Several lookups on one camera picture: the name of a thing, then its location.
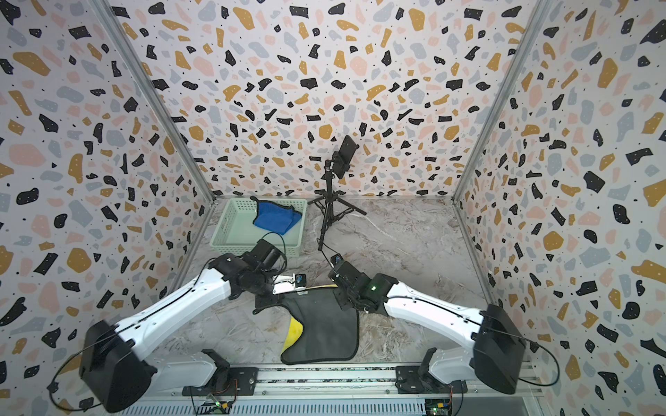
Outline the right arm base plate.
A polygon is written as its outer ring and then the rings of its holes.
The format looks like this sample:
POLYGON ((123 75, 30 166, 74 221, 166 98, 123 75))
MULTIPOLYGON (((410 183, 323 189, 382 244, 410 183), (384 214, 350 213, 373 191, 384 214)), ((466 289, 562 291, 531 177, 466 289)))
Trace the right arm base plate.
POLYGON ((429 364, 436 352, 436 348, 430 348, 419 366, 397 366, 395 368, 395 387, 399 395, 448 395, 468 391, 466 381, 453 381, 451 384, 446 384, 430 374, 429 364))

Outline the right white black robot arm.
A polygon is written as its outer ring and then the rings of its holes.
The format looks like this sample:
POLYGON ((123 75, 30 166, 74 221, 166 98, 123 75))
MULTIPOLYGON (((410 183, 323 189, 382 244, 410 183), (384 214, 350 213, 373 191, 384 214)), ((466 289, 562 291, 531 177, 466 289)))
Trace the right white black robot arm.
POLYGON ((464 307, 382 273, 370 278, 339 255, 331 260, 329 278, 336 284, 336 299, 343 309, 411 322, 458 345, 428 350, 418 369, 427 390, 477 379, 496 392, 516 392, 527 341, 501 307, 464 307))

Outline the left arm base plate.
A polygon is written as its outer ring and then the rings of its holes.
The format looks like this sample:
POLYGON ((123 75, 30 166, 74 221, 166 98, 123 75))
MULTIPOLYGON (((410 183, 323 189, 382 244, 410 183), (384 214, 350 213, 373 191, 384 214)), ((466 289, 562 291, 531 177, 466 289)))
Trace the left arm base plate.
POLYGON ((205 381, 189 383, 182 388, 183 396, 208 395, 252 396, 258 379, 257 367, 233 367, 228 360, 211 348, 201 350, 214 371, 205 381))

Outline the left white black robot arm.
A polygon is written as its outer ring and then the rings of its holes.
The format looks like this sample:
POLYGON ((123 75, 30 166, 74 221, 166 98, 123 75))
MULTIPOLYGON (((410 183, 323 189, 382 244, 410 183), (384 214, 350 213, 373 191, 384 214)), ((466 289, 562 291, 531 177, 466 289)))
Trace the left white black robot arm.
POLYGON ((197 277, 158 303, 116 324, 100 321, 85 336, 79 376, 102 407, 119 413, 149 390, 185 388, 196 395, 223 393, 234 385, 231 365, 212 349, 202 358, 159 364, 149 356, 200 313, 244 293, 268 299, 302 289, 303 274, 287 275, 275 264, 286 256, 261 239, 241 256, 210 259, 197 277))

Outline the blue grey dishcloth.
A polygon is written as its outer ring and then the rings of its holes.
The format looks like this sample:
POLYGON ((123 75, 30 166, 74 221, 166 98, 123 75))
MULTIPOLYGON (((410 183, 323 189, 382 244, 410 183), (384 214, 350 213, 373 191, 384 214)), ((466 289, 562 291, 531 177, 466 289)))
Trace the blue grey dishcloth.
POLYGON ((256 216, 253 225, 256 227, 284 236, 303 218, 303 213, 293 206, 285 206, 267 199, 251 197, 256 206, 256 216))

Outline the yellow grey dishcloth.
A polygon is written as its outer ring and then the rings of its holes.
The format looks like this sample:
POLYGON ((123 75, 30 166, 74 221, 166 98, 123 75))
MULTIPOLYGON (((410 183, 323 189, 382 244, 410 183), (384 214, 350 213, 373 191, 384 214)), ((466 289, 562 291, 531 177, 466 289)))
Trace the yellow grey dishcloth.
POLYGON ((255 298, 254 314, 273 307, 291 316, 280 360, 284 365, 346 362, 359 347, 360 320, 338 304, 334 286, 255 298))

